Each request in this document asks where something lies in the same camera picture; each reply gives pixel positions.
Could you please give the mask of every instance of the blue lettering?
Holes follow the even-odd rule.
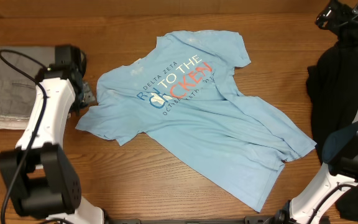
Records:
[[[162,95],[161,92],[159,92],[156,88],[153,88],[153,89],[156,91],[155,94],[157,94],[161,99],[164,100],[164,103],[163,103],[161,106],[157,106],[157,105],[153,104],[152,98],[153,98],[154,96],[151,96],[151,97],[149,98],[149,102],[150,102],[150,104],[151,104],[152,106],[154,106],[155,108],[161,109],[161,108],[164,107],[165,103],[168,103],[168,100],[166,100],[166,99],[164,98],[164,96],[166,96],[167,94],[164,93],[164,94]]]
[[[143,96],[148,97],[147,95],[144,95],[143,92],[138,93],[136,96],[141,100],[144,100]]]

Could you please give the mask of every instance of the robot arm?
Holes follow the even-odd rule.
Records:
[[[47,92],[47,107],[38,130],[38,137],[35,139],[32,148],[40,148],[46,142],[63,146],[63,134],[66,126],[67,115],[70,107],[74,103],[75,92],[69,80],[61,78],[44,79],[40,84]],[[25,150],[30,141],[35,123],[39,117],[42,98],[44,97],[41,89],[36,87],[37,96],[31,112],[29,124],[23,136],[16,144],[16,148]]]
[[[358,111],[354,120],[354,123],[355,122],[358,122]],[[330,146],[334,147],[333,144],[330,144],[330,140],[328,139],[324,148]],[[320,168],[320,171],[313,178],[307,188],[299,196],[295,197],[290,202],[290,217],[296,220],[296,222],[298,222],[299,224],[306,224],[311,218],[317,205],[321,203],[325,196],[327,196],[327,194],[330,193],[335,187],[342,184],[350,184],[353,186],[358,185],[358,177],[356,177],[354,174],[350,175],[337,173],[338,172],[335,172],[335,175],[330,174],[329,166],[323,163]],[[327,199],[327,201],[325,201],[322,204],[321,208],[317,211],[315,218],[313,219],[311,224],[318,224],[321,216],[325,213],[325,211],[329,209],[330,206],[348,190],[350,190],[349,187],[343,187],[341,190],[337,190],[332,196],[330,196],[329,199]]]
[[[35,79],[47,94],[47,104],[37,137],[25,158],[10,198],[20,216],[60,218],[79,224],[102,224],[106,214],[81,196],[80,179],[63,152],[63,134],[70,110],[83,100],[82,77],[85,65],[81,52],[70,45],[55,48],[56,63],[42,68]],[[0,154],[0,172],[9,186],[24,150],[27,149],[40,116],[44,95],[36,88],[35,104],[16,149]],[[45,177],[30,179],[27,174],[43,169]]]

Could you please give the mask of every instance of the t-shirt hem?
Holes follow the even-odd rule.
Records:
[[[125,145],[125,143],[127,143],[128,141],[126,141],[126,139],[123,138],[117,138],[116,141],[118,142],[118,145],[123,146]]]
[[[258,204],[253,208],[256,212],[260,212],[267,200],[267,197],[270,195],[270,192],[272,191],[274,187],[274,183],[276,183],[276,180],[278,179],[278,176],[280,176],[281,171],[284,169],[284,164],[280,165],[278,167],[278,170],[271,171],[269,178],[266,182],[264,191],[262,192],[262,196],[260,197]]]
[[[89,132],[89,133],[91,133],[91,134],[93,134],[93,135],[95,135],[95,136],[97,136],[97,137],[99,137],[99,138],[101,138],[101,139],[112,140],[112,139],[108,138],[108,137],[105,136],[105,135],[96,133],[95,131],[91,130],[91,129],[88,128],[87,126],[82,126],[82,125],[80,125],[79,123],[77,124],[77,126],[75,126],[75,129],[80,130],[80,131]]]

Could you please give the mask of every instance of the wooden table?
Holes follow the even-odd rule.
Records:
[[[251,14],[0,19],[0,45],[79,46],[88,54],[85,80],[96,90],[96,82],[103,73],[146,56],[155,47],[157,36],[173,30],[233,30],[243,36],[252,61],[236,70],[240,91],[260,96],[276,106],[311,136],[306,68],[314,65],[336,41],[335,35],[314,25],[315,17],[315,14]],[[64,151],[80,176],[83,195],[113,218],[161,220],[256,215],[146,134],[139,134],[119,147],[116,141],[76,130],[79,118],[73,116],[67,122]],[[0,130],[0,151],[13,149],[21,134],[22,131]],[[296,197],[319,167],[315,151],[287,163],[261,214],[274,214],[288,199]],[[0,209],[5,191],[0,176]],[[351,223],[341,220],[334,207],[327,215],[332,223]],[[8,223],[19,223],[12,206],[7,209],[7,218]]]

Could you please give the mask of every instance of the gray folded cloth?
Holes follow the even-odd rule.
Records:
[[[0,47],[26,54],[45,66],[55,63],[55,47]],[[3,53],[14,66],[35,77],[40,66],[16,54]],[[85,99],[95,100],[87,83]],[[0,59],[0,129],[25,129],[35,102],[35,84]]]

